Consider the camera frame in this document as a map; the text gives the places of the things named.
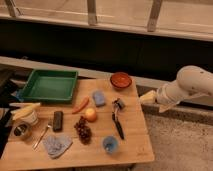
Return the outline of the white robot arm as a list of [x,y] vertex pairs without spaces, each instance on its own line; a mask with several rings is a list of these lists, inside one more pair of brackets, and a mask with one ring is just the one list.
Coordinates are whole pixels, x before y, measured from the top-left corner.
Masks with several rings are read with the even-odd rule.
[[182,67],[172,82],[165,83],[156,90],[148,91],[139,97],[141,104],[159,105],[159,112],[163,113],[181,101],[201,97],[213,96],[213,73],[193,65]]

